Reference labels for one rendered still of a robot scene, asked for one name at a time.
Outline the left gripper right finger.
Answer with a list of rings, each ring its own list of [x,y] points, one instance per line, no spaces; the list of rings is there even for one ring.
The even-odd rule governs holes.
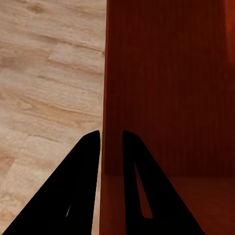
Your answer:
[[[134,163],[153,218],[142,215]],[[206,235],[141,138],[123,131],[126,235]]]

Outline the storage box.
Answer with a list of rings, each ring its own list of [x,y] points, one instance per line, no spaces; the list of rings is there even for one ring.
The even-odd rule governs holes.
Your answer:
[[[235,235],[235,0],[107,0],[99,235],[126,235],[124,130],[206,235]]]

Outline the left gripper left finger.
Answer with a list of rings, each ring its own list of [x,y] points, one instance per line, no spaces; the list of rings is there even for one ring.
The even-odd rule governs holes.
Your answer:
[[[84,135],[2,235],[91,235],[100,131]]]

